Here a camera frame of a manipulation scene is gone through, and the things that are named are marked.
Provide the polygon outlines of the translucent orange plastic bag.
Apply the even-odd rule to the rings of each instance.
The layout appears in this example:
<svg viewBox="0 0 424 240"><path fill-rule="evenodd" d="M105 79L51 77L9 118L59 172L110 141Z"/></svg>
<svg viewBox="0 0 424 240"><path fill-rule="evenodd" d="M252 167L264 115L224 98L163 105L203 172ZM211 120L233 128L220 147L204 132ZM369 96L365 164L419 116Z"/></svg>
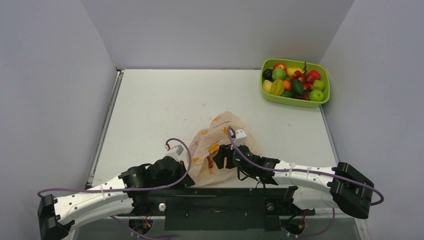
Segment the translucent orange plastic bag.
<svg viewBox="0 0 424 240"><path fill-rule="evenodd" d="M192 156L192 164L189 176L194 180L195 187L212 187L227 183L236 178L236 169L219 169L213 161L221 145L230 144L228 127L243 129L247 134L245 144L256 155L262 153L262 149L245 123L238 116L225 111L215 117L209 128L200 130L189 145Z"/></svg>

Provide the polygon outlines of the dark green avocado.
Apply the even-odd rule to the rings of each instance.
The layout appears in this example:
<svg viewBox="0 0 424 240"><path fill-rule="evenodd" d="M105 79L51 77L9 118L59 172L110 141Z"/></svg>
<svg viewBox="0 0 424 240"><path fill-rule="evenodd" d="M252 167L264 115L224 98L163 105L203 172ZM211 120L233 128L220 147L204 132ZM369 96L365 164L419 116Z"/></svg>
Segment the dark green avocado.
<svg viewBox="0 0 424 240"><path fill-rule="evenodd" d="M297 78L291 83L291 90L296 95L302 95L304 93L304 84Z"/></svg>

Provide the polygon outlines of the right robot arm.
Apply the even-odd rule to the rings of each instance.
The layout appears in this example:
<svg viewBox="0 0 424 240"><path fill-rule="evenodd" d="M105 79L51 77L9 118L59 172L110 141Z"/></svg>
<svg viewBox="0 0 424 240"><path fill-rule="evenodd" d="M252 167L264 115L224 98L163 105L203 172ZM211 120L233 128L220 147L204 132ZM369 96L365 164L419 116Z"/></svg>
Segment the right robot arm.
<svg viewBox="0 0 424 240"><path fill-rule="evenodd" d="M289 214L299 209L333 208L357 219L369 217L375 185L346 162L330 167L296 165L255 155L246 145L220 145L212 159L219 169L236 168L261 184L295 186L294 194L282 199L282 207Z"/></svg>

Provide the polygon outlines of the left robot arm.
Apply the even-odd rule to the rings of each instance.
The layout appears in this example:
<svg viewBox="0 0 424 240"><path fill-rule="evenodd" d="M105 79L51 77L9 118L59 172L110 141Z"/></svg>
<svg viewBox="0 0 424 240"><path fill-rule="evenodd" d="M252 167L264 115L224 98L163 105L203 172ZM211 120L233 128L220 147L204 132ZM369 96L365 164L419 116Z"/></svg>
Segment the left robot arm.
<svg viewBox="0 0 424 240"><path fill-rule="evenodd" d="M72 190L70 195L55 197L48 190L37 210L40 237L62 240L71 231L101 218L132 212L143 215L149 210L150 191L194 185L184 162L165 156L81 192Z"/></svg>

